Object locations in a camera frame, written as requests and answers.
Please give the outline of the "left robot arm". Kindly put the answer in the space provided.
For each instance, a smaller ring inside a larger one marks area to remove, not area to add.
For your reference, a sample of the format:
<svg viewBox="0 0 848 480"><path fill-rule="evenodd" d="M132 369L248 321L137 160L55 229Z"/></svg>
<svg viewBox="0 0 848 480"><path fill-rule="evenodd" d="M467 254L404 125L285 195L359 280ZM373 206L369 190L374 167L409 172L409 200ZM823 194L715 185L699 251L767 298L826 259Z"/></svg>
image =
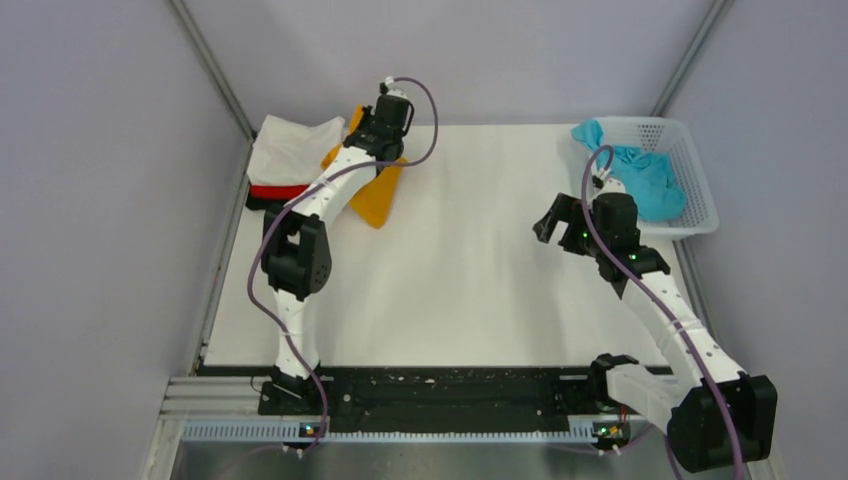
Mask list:
<svg viewBox="0 0 848 480"><path fill-rule="evenodd" d="M319 404L312 380L320 364L309 304L332 273L328 228L351 208L379 229L391 212L405 159L404 138L415 108L398 89L358 109L348 135L330 152L330 161L304 192L269 211L263 224L260 267L266 274L285 329L267 386L297 413Z"/></svg>

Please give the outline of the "yellow t-shirt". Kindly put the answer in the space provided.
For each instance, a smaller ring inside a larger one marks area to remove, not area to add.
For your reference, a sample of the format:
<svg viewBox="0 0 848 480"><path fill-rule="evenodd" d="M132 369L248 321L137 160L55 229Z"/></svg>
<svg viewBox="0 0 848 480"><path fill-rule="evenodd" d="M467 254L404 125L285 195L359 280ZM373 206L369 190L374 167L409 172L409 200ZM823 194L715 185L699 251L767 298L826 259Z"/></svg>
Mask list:
<svg viewBox="0 0 848 480"><path fill-rule="evenodd" d="M357 105L351 117L348 133L353 133L355 128L361 123L365 106ZM320 167L326 170L332 161L335 160L341 143L337 144L330 150L321 161ZM402 174L401 167L388 167L384 169L376 178L361 188L348 202L348 206L355 212L366 224L374 229L381 229L387 222L391 213L395 192Z"/></svg>

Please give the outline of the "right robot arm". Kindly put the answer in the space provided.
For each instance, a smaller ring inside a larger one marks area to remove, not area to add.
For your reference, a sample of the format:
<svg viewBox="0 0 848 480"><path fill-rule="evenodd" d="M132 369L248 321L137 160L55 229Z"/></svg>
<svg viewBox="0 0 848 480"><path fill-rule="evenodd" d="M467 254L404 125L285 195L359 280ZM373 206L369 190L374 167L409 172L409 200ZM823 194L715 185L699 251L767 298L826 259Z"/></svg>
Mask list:
<svg viewBox="0 0 848 480"><path fill-rule="evenodd" d="M772 451L778 392L752 376L707 331L683 299L662 254L641 241L636 205L626 193L584 201L558 194L533 226L547 243L592 258L601 279L638 318L668 362L668 383L629 355L602 354L590 365L586 397L600 412L624 405L667 438L690 473L767 459Z"/></svg>

